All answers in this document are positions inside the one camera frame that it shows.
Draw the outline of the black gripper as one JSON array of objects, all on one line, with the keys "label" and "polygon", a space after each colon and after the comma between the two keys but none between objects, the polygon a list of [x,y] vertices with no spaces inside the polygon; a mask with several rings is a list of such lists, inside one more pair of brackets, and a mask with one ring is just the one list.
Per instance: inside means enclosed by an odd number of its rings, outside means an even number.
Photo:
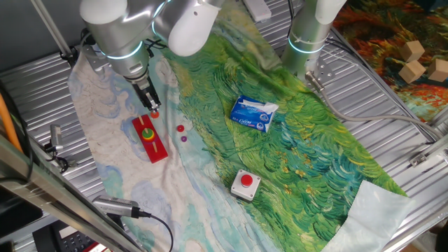
[{"label": "black gripper", "polygon": [[132,79],[131,84],[133,85],[142,104],[150,112],[158,112],[161,102],[148,75],[142,75],[138,78]]}]

